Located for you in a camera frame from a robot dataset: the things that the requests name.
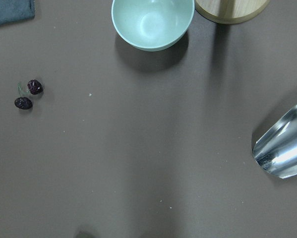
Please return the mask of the steel ice scoop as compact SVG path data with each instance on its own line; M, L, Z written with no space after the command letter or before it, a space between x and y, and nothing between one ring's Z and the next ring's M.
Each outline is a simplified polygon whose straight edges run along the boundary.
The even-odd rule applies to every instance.
M281 179L297 175L297 105L256 141L252 155L271 175Z

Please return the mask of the grey folded cloth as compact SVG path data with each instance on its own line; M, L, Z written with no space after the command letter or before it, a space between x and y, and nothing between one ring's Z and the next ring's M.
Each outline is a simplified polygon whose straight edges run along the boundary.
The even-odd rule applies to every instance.
M34 0L0 0L0 26L34 17Z

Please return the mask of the dark cherries pair green stem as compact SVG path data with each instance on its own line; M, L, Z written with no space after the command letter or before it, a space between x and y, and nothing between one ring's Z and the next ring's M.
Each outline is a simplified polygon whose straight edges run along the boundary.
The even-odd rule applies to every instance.
M17 84L19 97L14 100L14 105L21 110L30 110L33 107L32 99L40 97L44 91L43 85L37 79L27 82L26 88L22 83Z

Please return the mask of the mint green bowl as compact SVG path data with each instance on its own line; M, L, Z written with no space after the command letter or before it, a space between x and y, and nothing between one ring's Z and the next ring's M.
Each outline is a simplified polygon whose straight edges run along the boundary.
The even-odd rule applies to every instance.
M183 37L194 11L193 0L114 0L111 16L125 42L139 50L156 52Z

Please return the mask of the wooden cup stand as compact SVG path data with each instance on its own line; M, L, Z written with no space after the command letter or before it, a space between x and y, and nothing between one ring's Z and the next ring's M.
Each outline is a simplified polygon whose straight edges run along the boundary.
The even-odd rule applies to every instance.
M196 0L195 9L210 21L239 24L255 18L269 2L269 0Z

